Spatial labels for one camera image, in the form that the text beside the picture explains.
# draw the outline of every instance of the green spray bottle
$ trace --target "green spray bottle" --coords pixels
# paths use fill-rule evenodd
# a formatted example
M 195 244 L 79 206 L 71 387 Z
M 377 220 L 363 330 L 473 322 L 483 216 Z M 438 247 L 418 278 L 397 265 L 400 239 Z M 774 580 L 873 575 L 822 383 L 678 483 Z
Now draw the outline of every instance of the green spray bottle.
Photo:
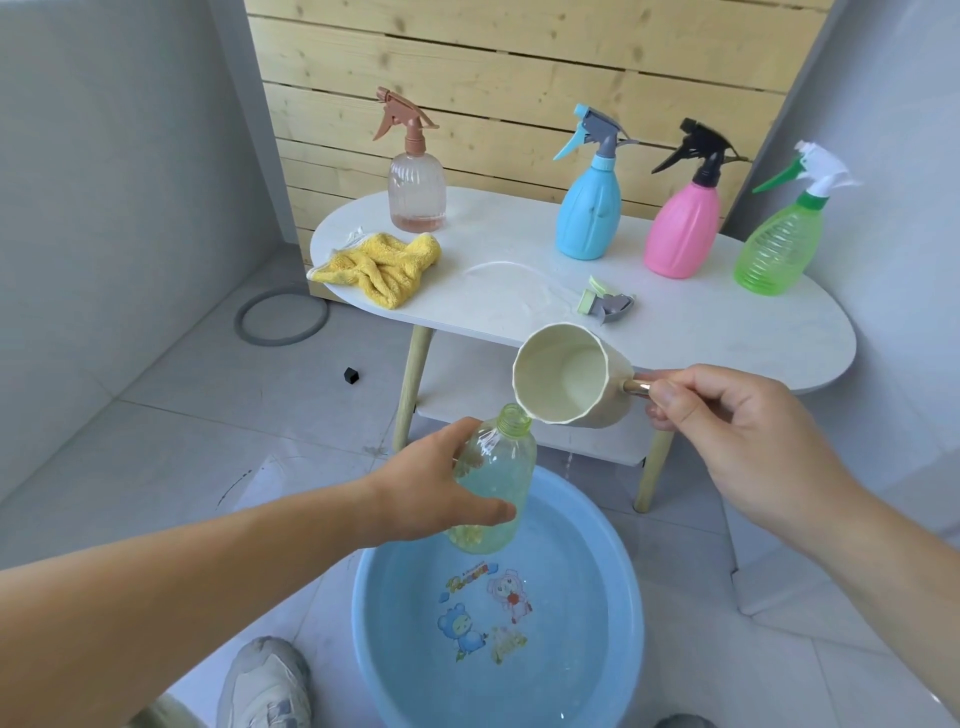
M 791 180 L 814 180 L 797 202 L 754 231 L 743 245 L 733 279 L 748 291 L 778 296 L 796 283 L 817 252 L 823 209 L 834 187 L 859 185 L 847 165 L 823 147 L 802 141 L 789 169 L 754 190 L 766 192 Z

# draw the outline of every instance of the plastic bottle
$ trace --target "plastic bottle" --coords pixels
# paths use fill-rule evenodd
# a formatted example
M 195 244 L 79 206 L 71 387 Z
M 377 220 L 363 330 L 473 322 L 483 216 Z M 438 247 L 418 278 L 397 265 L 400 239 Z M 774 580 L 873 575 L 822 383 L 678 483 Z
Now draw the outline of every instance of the plastic bottle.
M 495 526 L 458 525 L 446 535 L 467 553 L 493 553 L 506 546 L 520 526 L 523 506 L 537 465 L 537 441 L 530 416 L 519 404 L 507 404 L 473 433 L 453 470 L 457 482 L 482 497 L 498 497 L 516 506 L 516 518 Z
M 700 158 L 693 182 L 671 197 L 657 214 L 647 235 L 643 262 L 647 268 L 671 279 L 687 279 L 704 264 L 720 231 L 720 167 L 729 161 L 745 160 L 736 155 L 726 137 L 694 119 L 684 119 L 683 144 L 654 169 L 653 174 L 672 167 L 681 159 Z M 736 157 L 726 158 L 728 149 Z
M 376 90 L 376 97 L 383 102 L 383 121 L 373 140 L 396 124 L 407 130 L 404 152 L 390 165 L 390 219 L 404 231 L 434 231 L 446 216 L 446 179 L 437 158 L 426 153 L 423 129 L 439 127 L 416 104 L 383 86 Z
M 733 268 L 733 279 L 749 291 L 778 296 L 796 283 L 817 252 L 824 230 L 823 208 L 834 187 L 859 185 L 847 165 L 812 142 L 797 144 L 789 169 L 757 187 L 765 192 L 791 180 L 814 180 L 797 202 L 754 231 Z
M 620 183 L 613 173 L 616 148 L 639 144 L 636 139 L 618 139 L 623 128 L 596 109 L 577 104 L 577 131 L 553 159 L 566 157 L 581 144 L 597 142 L 600 149 L 590 168 L 573 183 L 557 216 L 557 250 L 578 260 L 594 260 L 607 251 L 620 224 Z

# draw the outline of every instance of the cartoon print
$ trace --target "cartoon print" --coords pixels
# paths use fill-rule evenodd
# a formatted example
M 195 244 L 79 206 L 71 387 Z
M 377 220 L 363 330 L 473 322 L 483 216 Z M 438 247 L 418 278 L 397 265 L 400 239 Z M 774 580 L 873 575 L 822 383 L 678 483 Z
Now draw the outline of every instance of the cartoon print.
M 527 601 L 527 594 L 523 591 L 523 582 L 520 575 L 513 569 L 507 569 L 499 579 L 487 582 L 487 591 L 493 598 L 503 604 L 503 608 L 510 612 L 510 621 L 516 621 L 534 611 Z
M 473 620 L 462 603 L 446 610 L 446 614 L 437 619 L 437 626 L 441 632 L 457 643 L 458 663 L 470 652 L 476 652 L 484 646 L 489 636 L 470 629 L 473 626 Z
M 472 569 L 464 571 L 460 576 L 453 576 L 446 581 L 446 587 L 448 591 L 440 593 L 440 603 L 450 599 L 450 595 L 456 594 L 459 590 L 463 589 L 467 584 L 471 584 L 485 573 L 496 573 L 499 566 L 497 564 L 488 564 L 485 561 L 481 561 Z
M 519 630 L 509 627 L 494 627 L 491 631 L 493 647 L 490 656 L 495 663 L 503 665 L 503 658 L 527 644 L 527 638 Z

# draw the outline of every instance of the yellow towel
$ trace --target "yellow towel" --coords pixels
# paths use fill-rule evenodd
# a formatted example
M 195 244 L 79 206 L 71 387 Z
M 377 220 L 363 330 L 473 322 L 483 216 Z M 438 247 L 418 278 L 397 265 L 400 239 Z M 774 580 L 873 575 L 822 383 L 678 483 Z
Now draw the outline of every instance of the yellow towel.
M 378 232 L 355 248 L 334 251 L 306 276 L 317 283 L 359 286 L 377 305 L 397 308 L 417 292 L 423 271 L 438 260 L 440 243 L 433 235 L 418 235 L 408 245 Z

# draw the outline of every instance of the rubber ring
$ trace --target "rubber ring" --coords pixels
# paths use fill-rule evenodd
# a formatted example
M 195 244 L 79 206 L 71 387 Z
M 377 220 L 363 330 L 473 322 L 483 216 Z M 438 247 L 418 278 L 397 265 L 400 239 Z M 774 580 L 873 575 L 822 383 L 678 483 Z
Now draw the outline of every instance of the rubber ring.
M 322 310 L 317 323 L 308 328 L 306 331 L 302 331 L 301 333 L 293 336 L 284 336 L 280 339 L 262 339 L 259 336 L 254 336 L 243 327 L 243 320 L 250 312 L 251 308 L 256 306 L 258 303 L 262 303 L 267 299 L 273 298 L 274 296 L 285 295 L 306 296 L 307 298 L 313 299 L 319 303 L 322 307 Z M 289 283 L 287 285 L 281 285 L 278 288 L 271 288 L 269 291 L 264 291 L 263 293 L 258 293 L 256 296 L 240 306 L 233 316 L 233 331 L 248 344 L 253 344 L 256 347 L 288 347 L 291 344 L 297 344 L 305 339 L 309 339 L 311 336 L 317 333 L 317 331 L 324 327 L 324 324 L 326 324 L 326 320 L 329 317 L 330 306 L 326 301 L 324 301 L 324 299 L 311 296 L 310 289 L 305 283 Z

